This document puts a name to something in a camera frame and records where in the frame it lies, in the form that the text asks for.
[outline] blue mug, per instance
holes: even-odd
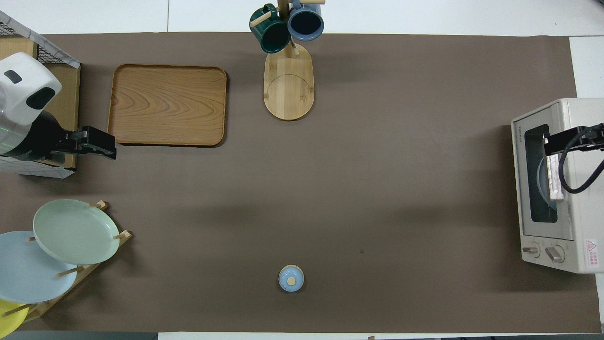
[[[300,4],[300,0],[294,0],[288,20],[292,38],[299,41],[315,40],[323,33],[323,27],[321,5]]]

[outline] warning label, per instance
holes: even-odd
[[[587,250],[587,266],[590,268],[599,267],[598,241],[593,238],[585,240],[585,250]]]

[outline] light green plate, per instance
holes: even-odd
[[[34,216],[34,234],[40,247],[57,260],[70,264],[95,264],[115,254],[119,231],[99,208],[78,200],[56,200]]]

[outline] small blue lid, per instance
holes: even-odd
[[[279,286],[286,292],[296,292],[304,284],[302,269],[293,264],[285,266],[279,273]]]

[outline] black cable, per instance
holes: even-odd
[[[604,123],[600,123],[598,125],[590,126],[589,128],[581,131],[576,136],[574,136],[573,139],[571,139],[566,144],[566,146],[564,147],[564,151],[562,151],[562,155],[560,156],[560,162],[558,163],[558,177],[560,178],[560,184],[562,184],[562,187],[566,191],[568,191],[569,193],[571,193],[571,194],[578,194],[578,193],[584,191],[592,183],[594,183],[594,181],[596,180],[596,178],[598,178],[598,176],[602,173],[602,171],[604,171],[604,160],[602,160],[602,162],[600,162],[600,165],[598,165],[598,167],[596,168],[596,170],[594,170],[594,172],[585,181],[585,183],[583,183],[583,185],[579,186],[577,189],[571,188],[568,185],[568,183],[566,182],[566,179],[564,178],[564,161],[566,160],[566,156],[567,156],[568,152],[570,151],[570,148],[572,148],[573,145],[575,145],[575,143],[577,143],[581,137],[585,136],[589,132],[592,132],[592,131],[603,131],[603,130],[604,130]]]

